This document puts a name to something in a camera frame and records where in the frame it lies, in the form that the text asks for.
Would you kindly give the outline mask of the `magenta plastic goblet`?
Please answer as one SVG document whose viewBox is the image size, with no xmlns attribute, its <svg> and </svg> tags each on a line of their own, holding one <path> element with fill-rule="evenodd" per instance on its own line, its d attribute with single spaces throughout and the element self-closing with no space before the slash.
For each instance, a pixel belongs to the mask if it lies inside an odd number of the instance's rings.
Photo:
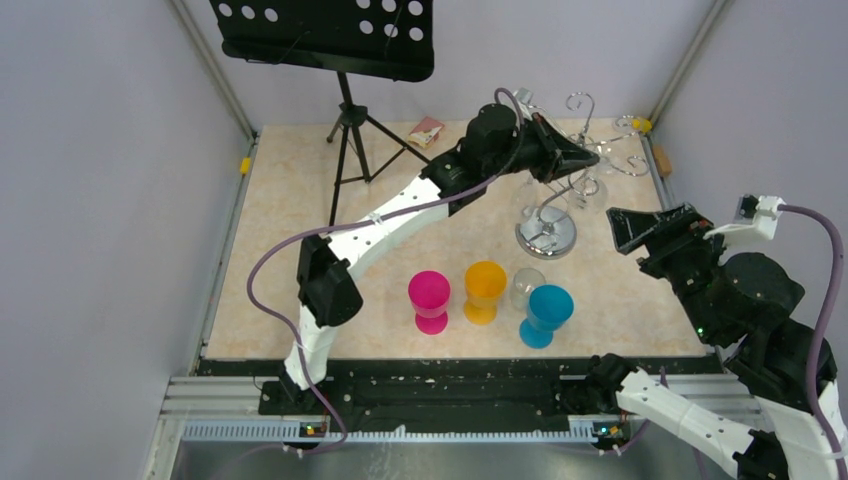
<svg viewBox="0 0 848 480">
<path fill-rule="evenodd" d="M 449 280 L 437 271 L 421 271 L 409 281 L 407 294 L 415 312 L 416 328 L 426 335 L 442 333 L 449 321 Z"/>
</svg>

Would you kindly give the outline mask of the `clear wine glass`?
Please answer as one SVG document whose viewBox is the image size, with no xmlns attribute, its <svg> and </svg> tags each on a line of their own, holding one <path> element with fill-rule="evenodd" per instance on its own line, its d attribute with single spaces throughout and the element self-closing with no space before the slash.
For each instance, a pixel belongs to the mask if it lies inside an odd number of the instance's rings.
<svg viewBox="0 0 848 480">
<path fill-rule="evenodd" d="M 575 210 L 601 213 L 606 208 L 609 196 L 608 187 L 602 178 L 609 158 L 604 155 L 601 146 L 588 145 L 588 148 L 598 154 L 599 162 L 568 177 L 571 187 L 569 201 Z"/>
</svg>

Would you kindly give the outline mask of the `tall clear flute glass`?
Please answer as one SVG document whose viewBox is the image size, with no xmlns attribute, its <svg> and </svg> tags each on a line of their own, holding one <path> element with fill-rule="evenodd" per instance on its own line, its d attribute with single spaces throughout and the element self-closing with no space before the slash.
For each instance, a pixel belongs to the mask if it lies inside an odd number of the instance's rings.
<svg viewBox="0 0 848 480">
<path fill-rule="evenodd" d="M 519 184 L 512 200 L 516 227 L 542 223 L 539 184 L 532 176 Z"/>
</svg>

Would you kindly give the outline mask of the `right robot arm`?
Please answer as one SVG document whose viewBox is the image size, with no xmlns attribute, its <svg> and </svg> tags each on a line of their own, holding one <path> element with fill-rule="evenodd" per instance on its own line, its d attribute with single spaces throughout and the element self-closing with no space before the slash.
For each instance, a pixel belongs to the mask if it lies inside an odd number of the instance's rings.
<svg viewBox="0 0 848 480">
<path fill-rule="evenodd" d="M 736 220 L 719 227 L 689 204 L 659 212 L 607 211 L 616 250 L 645 248 L 641 272 L 671 285 L 702 343 L 731 349 L 724 366 L 766 413 L 770 430 L 707 410 L 615 354 L 591 360 L 585 403 L 600 412 L 640 416 L 738 479 L 845 478 L 847 427 L 825 338 L 844 268 L 838 229 L 820 213 L 800 209 L 825 229 L 832 249 L 814 326 L 792 318 L 805 291 L 777 262 L 759 252 L 725 256 L 730 245 L 772 239 L 789 210 L 779 197 L 746 195 Z"/>
</svg>

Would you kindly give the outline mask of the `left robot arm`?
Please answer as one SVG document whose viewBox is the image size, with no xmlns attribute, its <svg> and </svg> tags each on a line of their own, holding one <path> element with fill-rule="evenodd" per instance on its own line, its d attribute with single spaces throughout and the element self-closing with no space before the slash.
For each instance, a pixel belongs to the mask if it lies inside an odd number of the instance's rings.
<svg viewBox="0 0 848 480">
<path fill-rule="evenodd" d="M 319 404 L 336 330 L 360 311 L 357 280 L 383 255 L 486 192 L 500 176 L 528 172 L 550 183 L 596 165 L 599 155 L 570 140 L 539 111 L 490 103 L 457 144 L 433 158 L 401 192 L 356 224 L 300 242 L 298 337 L 283 367 L 283 401 L 297 413 Z"/>
</svg>

